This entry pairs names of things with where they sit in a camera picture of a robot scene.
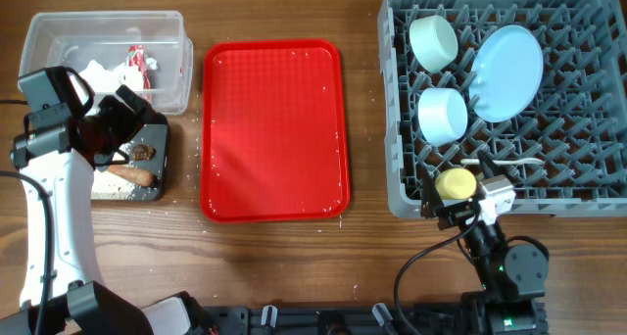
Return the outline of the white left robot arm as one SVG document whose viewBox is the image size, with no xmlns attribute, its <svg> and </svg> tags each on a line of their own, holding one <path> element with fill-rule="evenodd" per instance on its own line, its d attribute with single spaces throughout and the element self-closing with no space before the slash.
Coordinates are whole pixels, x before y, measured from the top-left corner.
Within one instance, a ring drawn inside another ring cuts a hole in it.
<svg viewBox="0 0 627 335">
<path fill-rule="evenodd" d="M 91 215 L 94 171 L 145 126 L 167 124 L 125 85 L 95 115 L 94 92 L 68 67 L 23 75 L 30 108 L 14 140 L 9 176 L 27 199 L 28 270 L 21 308 L 1 320 L 4 334 L 58 334 L 74 321 L 84 334 L 246 334 L 249 310 L 204 308 L 186 292 L 138 308 L 102 284 Z"/>
</svg>

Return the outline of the red snack wrapper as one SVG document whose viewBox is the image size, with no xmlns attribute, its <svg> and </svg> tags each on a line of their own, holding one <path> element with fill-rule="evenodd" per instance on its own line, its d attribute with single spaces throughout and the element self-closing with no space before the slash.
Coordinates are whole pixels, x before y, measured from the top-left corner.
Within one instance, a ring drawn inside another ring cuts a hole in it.
<svg viewBox="0 0 627 335">
<path fill-rule="evenodd" d="M 142 45 L 131 45 L 126 58 L 128 67 L 125 76 L 126 85 L 133 91 L 147 91 L 151 89 L 146 63 L 145 49 Z"/>
</svg>

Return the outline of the white rice pile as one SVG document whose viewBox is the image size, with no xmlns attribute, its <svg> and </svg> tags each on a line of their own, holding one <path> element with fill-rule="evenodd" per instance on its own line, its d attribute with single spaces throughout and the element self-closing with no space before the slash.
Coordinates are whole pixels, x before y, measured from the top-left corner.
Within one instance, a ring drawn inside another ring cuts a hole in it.
<svg viewBox="0 0 627 335">
<path fill-rule="evenodd" d="M 94 171 L 92 200 L 127 200 L 136 185 L 108 171 Z"/>
</svg>

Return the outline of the white plastic spoon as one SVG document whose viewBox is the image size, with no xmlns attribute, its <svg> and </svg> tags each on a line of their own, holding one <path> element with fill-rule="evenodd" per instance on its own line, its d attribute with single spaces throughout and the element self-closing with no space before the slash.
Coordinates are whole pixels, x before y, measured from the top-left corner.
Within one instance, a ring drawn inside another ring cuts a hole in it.
<svg viewBox="0 0 627 335">
<path fill-rule="evenodd" d="M 496 166 L 521 166 L 521 165 L 536 165 L 542 166 L 545 162 L 537 158 L 524 158 L 518 160 L 493 160 Z M 481 164 L 479 159 L 461 159 L 460 165 L 463 166 L 479 166 Z"/>
</svg>

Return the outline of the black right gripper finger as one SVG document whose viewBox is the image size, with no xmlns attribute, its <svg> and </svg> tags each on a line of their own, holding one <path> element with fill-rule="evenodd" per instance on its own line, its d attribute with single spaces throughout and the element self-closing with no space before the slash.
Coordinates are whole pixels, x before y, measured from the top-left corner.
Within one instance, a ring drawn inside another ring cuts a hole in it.
<svg viewBox="0 0 627 335">
<path fill-rule="evenodd" d="M 484 179 L 494 178 L 500 174 L 500 167 L 495 164 L 487 152 L 479 152 L 477 158 Z"/>
<path fill-rule="evenodd" d="M 437 192 L 434 180 L 429 172 L 423 172 L 421 174 L 421 181 L 420 215 L 422 217 L 438 217 L 439 211 L 443 207 L 443 202 Z"/>
</svg>

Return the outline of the brown food stick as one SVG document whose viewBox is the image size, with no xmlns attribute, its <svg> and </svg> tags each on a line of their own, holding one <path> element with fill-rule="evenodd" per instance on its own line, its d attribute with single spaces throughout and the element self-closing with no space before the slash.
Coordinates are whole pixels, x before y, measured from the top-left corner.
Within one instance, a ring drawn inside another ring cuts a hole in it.
<svg viewBox="0 0 627 335">
<path fill-rule="evenodd" d="M 153 187 L 157 183 L 156 175 L 142 168 L 115 165 L 108 166 L 107 172 L 140 187 Z"/>
</svg>

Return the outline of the yellow plastic cup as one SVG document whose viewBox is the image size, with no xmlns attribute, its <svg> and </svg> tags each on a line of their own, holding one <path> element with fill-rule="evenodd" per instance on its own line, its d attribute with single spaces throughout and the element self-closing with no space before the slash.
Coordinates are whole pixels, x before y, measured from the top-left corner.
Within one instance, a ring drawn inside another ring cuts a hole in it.
<svg viewBox="0 0 627 335">
<path fill-rule="evenodd" d="M 451 168 L 436 178 L 435 188 L 442 200 L 465 200 L 475 194 L 477 181 L 470 170 Z"/>
</svg>

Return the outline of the light blue plate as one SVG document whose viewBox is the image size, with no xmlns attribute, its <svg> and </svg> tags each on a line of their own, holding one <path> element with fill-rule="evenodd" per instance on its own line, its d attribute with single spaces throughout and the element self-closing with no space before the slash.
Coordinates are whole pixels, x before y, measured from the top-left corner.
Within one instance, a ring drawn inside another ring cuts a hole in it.
<svg viewBox="0 0 627 335">
<path fill-rule="evenodd" d="M 527 28 L 504 26 L 480 47 L 468 88 L 477 97 L 475 114 L 486 122 L 510 120 L 525 110 L 536 96 L 544 72 L 540 43 Z"/>
</svg>

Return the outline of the green bowl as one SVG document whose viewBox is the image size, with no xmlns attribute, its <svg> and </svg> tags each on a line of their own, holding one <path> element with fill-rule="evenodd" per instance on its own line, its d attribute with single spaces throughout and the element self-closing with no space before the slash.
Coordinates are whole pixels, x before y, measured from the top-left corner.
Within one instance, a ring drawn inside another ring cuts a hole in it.
<svg viewBox="0 0 627 335">
<path fill-rule="evenodd" d="M 453 27 L 441 16 L 417 19 L 410 24 L 410 48 L 428 72 L 440 72 L 458 55 Z"/>
</svg>

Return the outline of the brown food scrap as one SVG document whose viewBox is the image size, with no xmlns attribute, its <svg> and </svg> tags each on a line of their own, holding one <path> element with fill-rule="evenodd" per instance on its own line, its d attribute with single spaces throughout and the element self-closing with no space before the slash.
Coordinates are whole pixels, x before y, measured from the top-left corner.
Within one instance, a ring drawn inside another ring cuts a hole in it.
<svg viewBox="0 0 627 335">
<path fill-rule="evenodd" d="M 132 148 L 131 154 L 135 162 L 151 161 L 156 154 L 156 149 L 147 144 L 137 144 Z"/>
</svg>

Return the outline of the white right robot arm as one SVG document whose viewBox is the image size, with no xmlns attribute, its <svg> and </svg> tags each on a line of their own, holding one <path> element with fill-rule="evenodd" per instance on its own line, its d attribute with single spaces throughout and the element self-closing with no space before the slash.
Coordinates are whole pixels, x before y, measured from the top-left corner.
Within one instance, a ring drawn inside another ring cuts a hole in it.
<svg viewBox="0 0 627 335">
<path fill-rule="evenodd" d="M 471 197 L 445 205 L 430 188 L 430 213 L 442 230 L 458 228 L 482 289 L 464 293 L 459 303 L 464 334 L 547 334 L 546 294 L 550 253 L 528 236 L 507 238 L 498 217 L 515 200 L 513 179 L 486 152 L 478 162 L 487 176 Z"/>
</svg>

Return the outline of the light blue bowl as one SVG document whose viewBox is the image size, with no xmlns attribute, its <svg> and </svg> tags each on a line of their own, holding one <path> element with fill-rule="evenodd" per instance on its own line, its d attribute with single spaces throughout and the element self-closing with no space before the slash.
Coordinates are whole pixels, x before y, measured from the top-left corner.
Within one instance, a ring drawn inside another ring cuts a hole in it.
<svg viewBox="0 0 627 335">
<path fill-rule="evenodd" d="M 464 99 L 453 88 L 427 88 L 418 100 L 418 123 L 426 140 L 439 147 L 463 137 L 468 124 Z"/>
</svg>

